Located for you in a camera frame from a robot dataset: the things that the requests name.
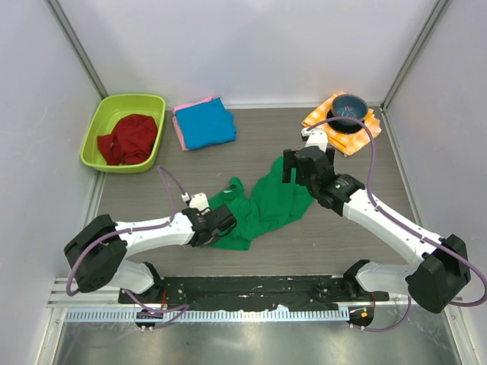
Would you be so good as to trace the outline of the orange checkered cloth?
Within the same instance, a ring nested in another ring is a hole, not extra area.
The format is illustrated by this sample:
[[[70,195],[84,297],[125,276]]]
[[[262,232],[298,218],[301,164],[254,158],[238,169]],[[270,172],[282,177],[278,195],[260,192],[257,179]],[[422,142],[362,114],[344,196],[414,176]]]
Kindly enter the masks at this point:
[[[328,114],[332,111],[333,101],[342,95],[346,95],[346,92],[342,91],[333,94],[309,113],[301,122],[301,125],[303,127],[311,127],[312,125],[329,118]],[[381,133],[380,120],[375,116],[374,111],[371,108],[368,108],[363,123],[370,129],[374,138]],[[346,156],[353,155],[370,142],[368,134],[364,129],[360,129],[358,132],[352,134],[338,132],[329,124],[321,125],[320,129],[323,129],[327,133],[329,143]]]

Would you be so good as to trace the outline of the pink t shirt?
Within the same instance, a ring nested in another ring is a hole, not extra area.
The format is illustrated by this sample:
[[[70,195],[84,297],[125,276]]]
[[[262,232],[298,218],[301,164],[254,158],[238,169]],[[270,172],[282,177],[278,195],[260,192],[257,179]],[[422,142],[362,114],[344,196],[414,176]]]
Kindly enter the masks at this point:
[[[186,103],[186,104],[181,104],[179,106],[175,106],[173,109],[172,109],[172,113],[173,113],[173,117],[172,117],[172,122],[173,122],[173,127],[175,129],[175,132],[177,134],[177,138],[178,138],[178,141],[180,143],[180,147],[182,149],[182,151],[188,151],[188,148],[186,146],[186,142],[185,142],[185,139],[184,139],[184,135],[183,135],[183,132],[182,132],[182,129],[180,127],[180,124],[178,122],[178,119],[177,119],[177,112],[180,111],[180,110],[184,110],[184,109],[188,109],[192,106],[196,106],[196,105],[199,105],[199,104],[203,104],[203,103],[207,103],[207,102],[210,102],[213,100],[213,97],[206,97],[198,102],[195,102],[195,103]]]

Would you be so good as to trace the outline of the blue t shirt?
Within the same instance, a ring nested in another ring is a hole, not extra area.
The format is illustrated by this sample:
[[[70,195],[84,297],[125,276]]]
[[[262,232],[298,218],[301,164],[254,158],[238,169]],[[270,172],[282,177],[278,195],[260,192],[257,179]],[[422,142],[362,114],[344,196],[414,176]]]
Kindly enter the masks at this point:
[[[237,139],[234,115],[227,111],[220,97],[177,112],[188,151]]]

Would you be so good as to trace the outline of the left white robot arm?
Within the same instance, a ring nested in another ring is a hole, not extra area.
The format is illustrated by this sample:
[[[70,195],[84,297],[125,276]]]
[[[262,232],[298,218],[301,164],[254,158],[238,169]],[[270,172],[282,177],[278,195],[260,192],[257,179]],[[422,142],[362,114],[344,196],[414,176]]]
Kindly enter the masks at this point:
[[[154,303],[164,289],[162,277],[152,264],[136,264],[129,257],[166,246],[205,246],[236,226],[226,205],[202,211],[187,207],[169,217],[141,222],[115,222],[108,214],[101,215],[64,248],[71,268],[65,291],[73,297],[117,287],[120,303],[132,298]]]

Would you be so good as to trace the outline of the dark blue ceramic bowl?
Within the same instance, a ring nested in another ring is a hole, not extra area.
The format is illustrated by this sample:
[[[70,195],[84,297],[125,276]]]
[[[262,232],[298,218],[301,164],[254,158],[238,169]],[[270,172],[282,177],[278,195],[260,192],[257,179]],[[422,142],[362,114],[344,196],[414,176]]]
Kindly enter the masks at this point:
[[[364,120],[368,114],[368,105],[356,95],[342,94],[333,100],[331,111],[334,117],[338,117],[336,123],[349,127],[356,125],[349,118]]]

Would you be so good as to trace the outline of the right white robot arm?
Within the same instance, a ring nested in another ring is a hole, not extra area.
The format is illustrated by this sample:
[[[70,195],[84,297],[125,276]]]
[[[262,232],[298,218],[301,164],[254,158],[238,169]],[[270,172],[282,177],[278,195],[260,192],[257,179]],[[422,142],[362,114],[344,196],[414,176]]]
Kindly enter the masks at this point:
[[[423,309],[440,313],[471,279],[466,244],[458,236],[443,238],[414,224],[359,180],[335,173],[333,161],[330,148],[285,150],[282,181],[306,187],[322,207],[361,225],[405,260],[403,265],[355,263],[343,282],[346,296],[361,300],[373,291],[408,295]]]

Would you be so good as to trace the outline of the green t shirt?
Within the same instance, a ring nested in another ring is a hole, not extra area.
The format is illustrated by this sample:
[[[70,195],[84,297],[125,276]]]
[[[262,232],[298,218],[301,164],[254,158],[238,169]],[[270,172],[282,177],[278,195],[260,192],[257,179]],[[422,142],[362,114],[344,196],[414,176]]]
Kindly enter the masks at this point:
[[[209,199],[212,209],[226,205],[237,225],[212,246],[216,249],[248,250],[253,239],[300,220],[314,202],[306,187],[283,183],[283,158],[274,161],[249,195],[242,181],[234,176],[228,186]]]

